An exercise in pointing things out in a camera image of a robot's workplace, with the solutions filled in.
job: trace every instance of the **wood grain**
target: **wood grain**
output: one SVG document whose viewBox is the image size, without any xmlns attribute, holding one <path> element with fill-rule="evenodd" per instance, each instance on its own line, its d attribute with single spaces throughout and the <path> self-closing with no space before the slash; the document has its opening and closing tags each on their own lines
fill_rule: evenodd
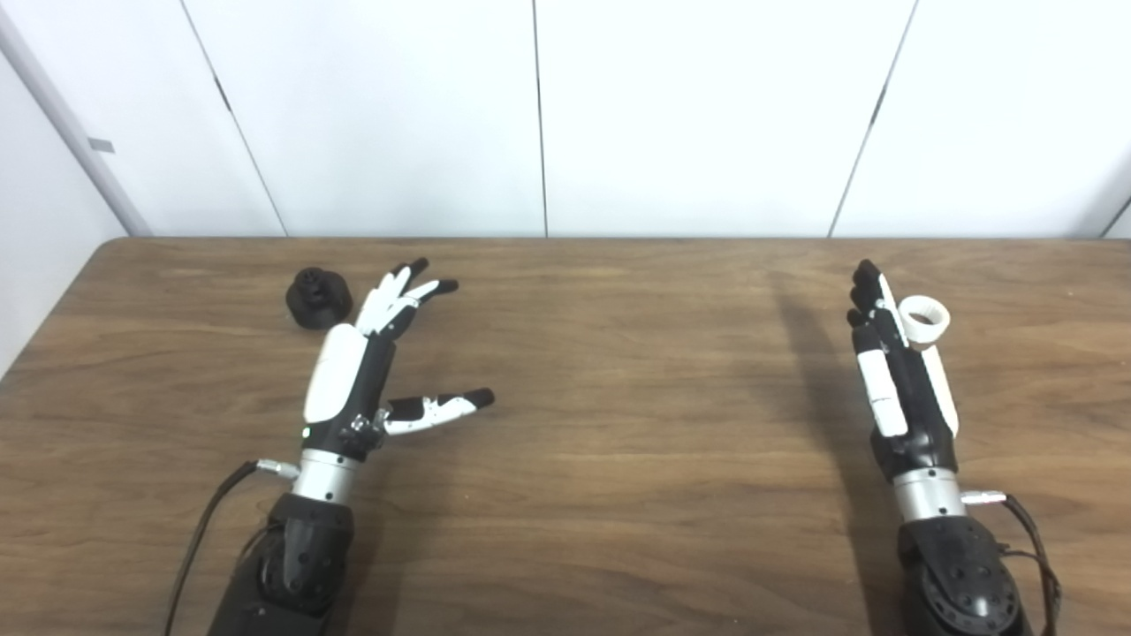
<svg viewBox="0 0 1131 636">
<path fill-rule="evenodd" d="M 294 272 L 360 295 L 422 255 L 461 289 L 400 341 L 387 395 L 499 402 L 371 457 L 333 633 L 899 634 L 843 318 L 861 257 L 951 309 L 961 482 L 1039 519 L 1063 633 L 1131 630 L 1128 243 L 128 239 L 0 383 L 0 633 L 157 633 L 215 485 L 297 457 L 321 336 L 290 321 Z M 178 634 L 207 629 L 283 489 L 224 502 Z"/>
</svg>

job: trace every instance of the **white wall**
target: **white wall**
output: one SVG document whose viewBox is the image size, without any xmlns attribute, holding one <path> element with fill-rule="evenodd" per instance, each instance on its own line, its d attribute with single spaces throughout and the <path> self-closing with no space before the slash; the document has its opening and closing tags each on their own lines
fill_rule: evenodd
<svg viewBox="0 0 1131 636">
<path fill-rule="evenodd" d="M 113 143 L 103 161 L 149 231 L 283 233 L 179 2 L 0 0 L 0 11 L 85 135 Z"/>
<path fill-rule="evenodd" d="M 189 0 L 293 235 L 543 235 L 529 0 Z"/>
<path fill-rule="evenodd" d="M 912 6 L 538 1 L 550 235 L 823 237 Z"/>
<path fill-rule="evenodd" d="M 1131 196 L 1131 2 L 921 0 L 837 237 L 1098 237 Z"/>
<path fill-rule="evenodd" d="M 0 375 L 90 253 L 123 235 L 75 156 L 0 55 Z"/>
</svg>

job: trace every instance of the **black cable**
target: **black cable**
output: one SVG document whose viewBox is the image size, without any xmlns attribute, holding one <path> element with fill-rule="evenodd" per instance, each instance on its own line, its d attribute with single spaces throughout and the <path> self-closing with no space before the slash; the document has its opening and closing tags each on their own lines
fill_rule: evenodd
<svg viewBox="0 0 1131 636">
<path fill-rule="evenodd" d="M 205 530 L 208 527 L 208 521 L 211 518 L 213 512 L 216 510 L 216 506 L 219 505 L 219 500 L 224 498 L 225 495 L 231 491 L 235 484 L 243 481 L 243 478 L 256 472 L 256 462 L 244 462 L 235 470 L 234 473 L 228 475 L 213 495 L 213 498 L 205 506 L 205 512 L 200 514 L 200 521 L 197 523 L 197 530 L 192 533 L 192 539 L 189 540 L 189 551 L 184 555 L 184 561 L 181 562 L 181 571 L 176 573 L 176 578 L 173 581 L 173 595 L 169 599 L 169 616 L 165 618 L 165 631 L 164 636 L 170 636 L 173 631 L 173 618 L 176 616 L 176 603 L 181 600 L 181 590 L 184 588 L 184 579 L 189 577 L 189 568 L 192 566 L 192 559 L 197 556 L 197 549 L 200 548 L 200 540 L 205 536 Z"/>
<path fill-rule="evenodd" d="M 1060 616 L 1060 604 L 1063 592 L 1061 590 L 1060 579 L 1053 571 L 1052 566 L 1048 565 L 1048 553 L 1045 552 L 1045 543 L 1041 540 L 1041 532 L 1037 531 L 1037 522 L 1033 521 L 1033 517 L 1029 516 L 1025 506 L 1021 506 L 1021 502 L 1018 501 L 1012 495 L 1005 496 L 1005 500 L 1002 501 L 1002 506 L 1005 506 L 1010 513 L 1013 513 L 1017 521 L 1021 522 L 1021 526 L 1025 527 L 1025 532 L 1028 533 L 1029 540 L 1033 541 L 1033 549 L 1036 551 L 1036 555 L 1030 555 L 1029 552 L 1020 550 L 1003 550 L 1002 556 L 1028 557 L 1041 566 L 1041 591 L 1045 603 L 1045 629 L 1042 634 L 1043 636 L 1056 636 L 1056 619 Z"/>
<path fill-rule="evenodd" d="M 248 539 L 248 542 L 243 544 L 243 548 L 240 549 L 240 556 L 235 558 L 235 567 L 240 567 L 240 564 L 243 562 L 243 559 L 248 556 L 248 552 L 251 551 L 251 547 L 254 545 L 257 541 L 262 539 L 265 534 L 267 534 L 271 530 L 275 530 L 276 527 L 279 526 L 267 524 L 264 527 L 257 530 L 256 533 L 251 535 L 251 539 Z"/>
</svg>

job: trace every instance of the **black cap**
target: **black cap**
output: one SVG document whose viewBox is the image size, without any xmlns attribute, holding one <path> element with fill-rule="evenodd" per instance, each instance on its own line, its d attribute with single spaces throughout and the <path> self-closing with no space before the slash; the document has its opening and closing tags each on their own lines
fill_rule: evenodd
<svg viewBox="0 0 1131 636">
<path fill-rule="evenodd" d="M 300 327 L 329 329 L 349 316 L 353 298 L 342 275 L 308 267 L 287 287 L 286 306 Z"/>
</svg>

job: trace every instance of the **black object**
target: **black object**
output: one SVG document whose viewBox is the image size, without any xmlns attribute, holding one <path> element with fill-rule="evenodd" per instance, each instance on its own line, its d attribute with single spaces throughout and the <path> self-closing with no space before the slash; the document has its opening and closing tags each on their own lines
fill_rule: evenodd
<svg viewBox="0 0 1131 636">
<path fill-rule="evenodd" d="M 300 327 L 329 329 L 349 316 L 353 296 L 340 274 L 308 267 L 287 287 L 286 306 Z"/>
<path fill-rule="evenodd" d="M 936 517 L 899 528 L 904 627 L 908 634 L 1031 636 L 1017 584 L 993 534 L 970 517 Z"/>
<path fill-rule="evenodd" d="M 353 541 L 347 506 L 286 493 L 236 565 L 209 636 L 316 636 L 345 582 Z"/>
</svg>

